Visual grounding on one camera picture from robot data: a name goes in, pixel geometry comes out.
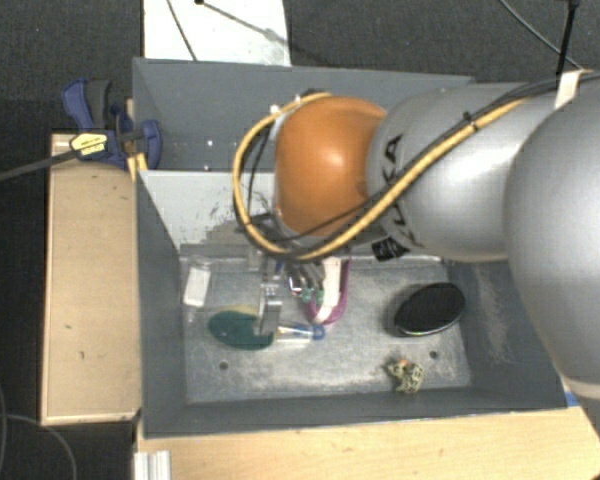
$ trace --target yellow cable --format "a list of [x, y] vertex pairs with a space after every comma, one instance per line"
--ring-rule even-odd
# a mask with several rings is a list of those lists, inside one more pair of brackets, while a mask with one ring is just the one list
[[249, 217], [249, 213], [244, 205], [244, 199], [242, 198], [242, 191], [240, 190], [240, 176], [242, 174], [242, 163], [244, 160], [244, 155], [249, 147], [249, 145], [253, 142], [253, 140], [257, 137], [257, 135], [264, 130], [267, 126], [272, 124], [278, 117], [290, 112], [300, 105], [304, 105], [314, 100], [318, 100], [320, 98], [325, 98], [327, 96], [331, 96], [328, 92], [319, 92], [315, 94], [310, 94], [309, 96], [305, 96], [303, 98], [299, 98], [291, 103], [287, 103], [284, 107], [279, 110], [272, 112], [268, 116], [264, 117], [260, 121], [258, 121], [251, 130], [247, 132], [247, 134], [242, 139], [242, 142], [238, 146], [236, 150], [236, 154], [233, 157], [233, 169], [231, 176], [231, 184], [233, 185], [233, 197], [236, 202], [236, 210], [238, 211], [238, 216], [240, 218], [241, 223], [244, 225], [247, 233], [262, 247], [267, 249], [270, 252], [275, 252], [279, 254], [285, 254], [290, 252], [287, 249], [283, 249], [282, 247], [277, 246], [273, 242], [267, 240], [264, 236], [262, 236], [255, 229], [253, 223], [251, 222], [251, 218]]
[[[294, 101], [282, 107], [278, 112], [275, 112], [264, 119], [260, 120], [247, 134], [245, 135], [243, 141], [241, 142], [238, 150], [236, 151], [236, 156], [233, 161], [233, 193], [236, 201], [236, 209], [239, 214], [240, 221], [245, 226], [245, 230], [249, 235], [264, 249], [269, 252], [277, 253], [277, 254], [287, 254], [292, 252], [289, 249], [284, 249], [277, 244], [267, 240], [263, 235], [261, 235], [257, 228], [251, 223], [248, 212], [244, 206], [244, 200], [242, 199], [242, 193], [240, 191], [240, 175], [242, 173], [242, 160], [244, 158], [244, 153], [246, 152], [249, 144], [253, 141], [253, 139], [257, 136], [257, 134], [266, 126], [273, 123], [280, 115], [293, 110], [294, 108], [307, 103], [308, 101], [313, 101], [314, 99], [322, 98], [325, 96], [329, 96], [328, 93], [318, 93], [313, 94], [307, 98], [303, 98], [298, 101]], [[358, 235], [360, 232], [364, 231], [370, 224], [372, 224], [384, 211], [386, 211], [401, 195], [402, 193], [415, 181], [420, 177], [431, 165], [433, 165], [437, 160], [451, 151], [453, 148], [458, 146], [460, 143], [468, 139], [471, 135], [476, 132], [477, 129], [484, 128], [489, 125], [493, 121], [499, 119], [506, 113], [510, 112], [518, 105], [520, 105], [526, 98], [521, 98], [519, 100], [515, 100], [511, 103], [498, 107], [491, 112], [485, 114], [484, 116], [476, 119], [475, 123], [468, 124], [461, 130], [457, 131], [446, 140], [438, 144], [435, 148], [433, 148], [429, 153], [423, 156], [420, 160], [418, 160], [411, 169], [409, 169], [392, 187], [391, 189], [378, 201], [374, 206], [370, 208], [370, 210], [361, 217], [357, 222], [352, 224], [346, 231], [338, 235], [336, 238], [331, 240], [329, 243], [323, 245], [319, 249], [298, 256], [297, 259], [299, 261], [307, 261], [318, 258], [320, 256], [329, 254], [336, 249], [342, 247], [347, 244], [352, 238]]]

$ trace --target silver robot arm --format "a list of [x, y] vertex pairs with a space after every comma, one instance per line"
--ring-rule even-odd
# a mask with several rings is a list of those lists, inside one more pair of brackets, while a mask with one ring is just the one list
[[[369, 192], [512, 85], [411, 98], [378, 128]], [[429, 168], [381, 220], [411, 251], [508, 259], [529, 318], [600, 436], [600, 79], [530, 98]]]

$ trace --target black cable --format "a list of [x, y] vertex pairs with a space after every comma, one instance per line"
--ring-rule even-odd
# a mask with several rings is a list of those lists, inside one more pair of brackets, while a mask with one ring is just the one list
[[[127, 133], [122, 134], [118, 141], [120, 144], [125, 142], [131, 142], [135, 140], [140, 140], [144, 138], [141, 130], [134, 130]], [[20, 167], [16, 167], [15, 169], [11, 169], [9, 171], [0, 172], [0, 182], [10, 180], [12, 178], [16, 178], [18, 176], [22, 176], [23, 174], [28, 174], [30, 172], [39, 171], [40, 169], [47, 169], [49, 167], [53, 167], [54, 165], [58, 165], [69, 160], [73, 160], [76, 158], [75, 151], [65, 151], [64, 153], [60, 153], [58, 155], [54, 155], [50, 158], [45, 158], [43, 160], [38, 160], [37, 162], [33, 162], [27, 165], [21, 165]]]
[[567, 21], [564, 25], [564, 32], [562, 33], [562, 46], [560, 47], [560, 56], [558, 58], [558, 69], [556, 69], [556, 77], [559, 79], [564, 71], [564, 63], [567, 60], [567, 50], [569, 49], [569, 40], [571, 39], [571, 32], [573, 30], [573, 21], [576, 17], [576, 10], [580, 5], [580, 0], [569, 0], [569, 13], [567, 14]]
[[[600, 79], [600, 71], [593, 72], [593, 73], [584, 73], [580, 77], [580, 83], [582, 84], [582, 83], [586, 83], [586, 82], [589, 82], [592, 80], [598, 80], [598, 79]], [[465, 114], [462, 117], [462, 119], [460, 121], [458, 121], [458, 123], [456, 123], [454, 126], [449, 128], [443, 134], [439, 135], [432, 143], [430, 143], [425, 149], [423, 149], [417, 156], [415, 156], [410, 162], [408, 162], [405, 166], [403, 166], [403, 168], [400, 169], [400, 171], [398, 171], [396, 173], [395, 179], [397, 180], [397, 179], [400, 179], [402, 176], [404, 176], [406, 174], [406, 172], [409, 171], [416, 164], [416, 162], [420, 161], [424, 156], [429, 154], [429, 152], [431, 150], [436, 148], [438, 145], [440, 145], [440, 143], [444, 142], [450, 136], [459, 132], [462, 128], [464, 128], [467, 125], [468, 122], [476, 121], [483, 115], [488, 114], [489, 112], [491, 112], [499, 107], [502, 107], [508, 103], [511, 103], [515, 100], [518, 100], [520, 98], [531, 98], [531, 97], [546, 94], [548, 92], [552, 92], [555, 90], [556, 90], [556, 84], [555, 84], [555, 80], [553, 80], [553, 79], [543, 80], [540, 82], [532, 82], [530, 84], [522, 85], [520, 87], [517, 87], [517, 88], [507, 92], [506, 94], [495, 99], [494, 101], [492, 101], [485, 107], [479, 109], [478, 111], [474, 112], [473, 114], [469, 114], [468, 116]], [[381, 189], [378, 192], [376, 192], [375, 194], [373, 194], [371, 197], [369, 197], [367, 199], [364, 206], [358, 212], [358, 214], [356, 215], [356, 217], [354, 219], [348, 221], [343, 226], [341, 226], [338, 230], [334, 231], [329, 236], [320, 240], [320, 242], [312, 245], [311, 247], [297, 247], [296, 249], [294, 249], [291, 252], [280, 253], [280, 254], [267, 251], [267, 254], [276, 259], [281, 259], [283, 261], [284, 260], [295, 261], [295, 262], [308, 262], [308, 261], [315, 262], [326, 256], [333, 255], [333, 253], [335, 251], [332, 251], [321, 257], [312, 258], [311, 260], [298, 260], [299, 256], [315, 252], [318, 249], [320, 249], [322, 246], [326, 245], [327, 243], [331, 242], [333, 239], [335, 239], [336, 237], [341, 235], [344, 231], [346, 231], [346, 229], [349, 226], [352, 225], [353, 222], [358, 221], [364, 215], [366, 215], [369, 212], [369, 210], [375, 205], [375, 203], [387, 194], [387, 192], [391, 189], [391, 187], [392, 187], [392, 185], [386, 185], [383, 189]]]
[[[558, 55], [560, 54], [560, 50], [558, 50], [558, 47], [551, 43], [535, 28], [533, 28], [522, 16], [520, 16], [520, 14], [518, 14], [518, 12], [513, 7], [511, 7], [511, 5], [506, 0], [498, 0], [498, 2], [500, 2], [500, 4], [509, 12], [509, 14], [511, 14], [511, 16], [513, 16], [518, 21], [518, 23], [520, 23], [524, 28], [531, 32], [536, 37], [536, 39], [541, 41], [545, 46], [547, 46], [549, 49], [551, 49]], [[573, 60], [571, 57], [565, 56], [565, 59], [576, 69], [582, 69], [582, 66], [578, 64], [575, 60]]]
[[51, 158], [45, 158], [44, 160], [38, 160], [37, 162], [16, 167], [15, 169], [11, 169], [9, 171], [0, 172], [0, 182], [10, 180], [11, 178], [16, 178], [30, 172], [39, 171], [40, 169], [46, 169], [48, 167], [71, 160], [75, 157], [76, 154], [73, 151], [67, 151], [60, 155], [52, 156]]
[[267, 128], [265, 128], [264, 130], [262, 130], [259, 135], [260, 138], [259, 140], [261, 141], [260, 143], [260, 149], [258, 150], [258, 153], [256, 154], [256, 159], [253, 162], [253, 165], [251, 166], [251, 176], [249, 177], [249, 189], [248, 189], [248, 195], [247, 195], [247, 213], [249, 214], [249, 216], [251, 216], [251, 198], [253, 195], [253, 184], [256, 178], [256, 172], [258, 170], [258, 165], [260, 165], [260, 160], [262, 159], [262, 155], [264, 153], [265, 148], [267, 147], [267, 143], [269, 142], [269, 135], [270, 135], [270, 130], [271, 127], [268, 126]]
[[307, 231], [304, 231], [303, 233], [298, 233], [297, 235], [293, 235], [293, 236], [290, 236], [290, 237], [285, 237], [285, 238], [282, 238], [280, 240], [275, 240], [275, 243], [277, 245], [279, 245], [279, 244], [283, 244], [283, 243], [287, 243], [287, 242], [293, 242], [294, 240], [297, 240], [299, 238], [304, 238], [305, 236], [312, 235], [316, 231], [320, 231], [322, 228], [326, 228], [330, 224], [333, 224], [334, 222], [337, 222], [340, 219], [348, 217], [352, 213], [355, 213], [358, 210], [362, 209], [364, 207], [364, 205], [367, 204], [368, 201], [369, 201], [369, 199], [366, 199], [364, 202], [362, 202], [362, 203], [354, 206], [353, 208], [350, 208], [346, 212], [342, 212], [342, 213], [336, 215], [335, 217], [331, 217], [329, 220], [325, 220], [321, 224], [318, 224], [317, 226], [314, 226], [314, 227], [308, 229]]
[[187, 36], [184, 33], [182, 25], [180, 24], [180, 20], [178, 19], [178, 16], [176, 16], [176, 11], [173, 9], [171, 0], [166, 0], [166, 2], [167, 2], [167, 6], [169, 6], [169, 11], [171, 12], [173, 21], [175, 22], [176, 27], [178, 27], [178, 31], [180, 32], [180, 35], [182, 36], [182, 40], [184, 41], [184, 44], [186, 45], [187, 50], [189, 50], [189, 55], [191, 55], [191, 60], [198, 60], [198, 57], [196, 57], [196, 54], [193, 53], [193, 48], [191, 48], [191, 45], [189, 44], [189, 40], [187, 39]]

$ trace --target white paper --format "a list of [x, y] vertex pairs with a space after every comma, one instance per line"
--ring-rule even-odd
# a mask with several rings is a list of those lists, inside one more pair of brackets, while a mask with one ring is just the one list
[[[200, 61], [290, 66], [282, 0], [171, 0]], [[144, 0], [144, 55], [191, 60], [166, 0]]]

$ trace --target blue clamp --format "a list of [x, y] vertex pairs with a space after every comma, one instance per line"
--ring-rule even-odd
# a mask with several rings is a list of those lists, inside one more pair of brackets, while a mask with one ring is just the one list
[[[88, 82], [84, 78], [74, 80], [62, 90], [62, 103], [65, 112], [71, 117], [80, 130], [79, 135], [71, 141], [71, 147], [82, 161], [96, 161], [127, 169], [127, 154], [121, 141], [129, 137], [135, 138], [133, 122], [122, 106], [113, 104], [108, 109], [115, 118], [116, 131], [105, 129], [107, 113], [107, 93], [110, 82], [94, 80]], [[162, 136], [158, 122], [143, 121], [141, 124], [144, 137], [144, 153], [149, 169], [155, 169], [160, 162], [162, 152]]]

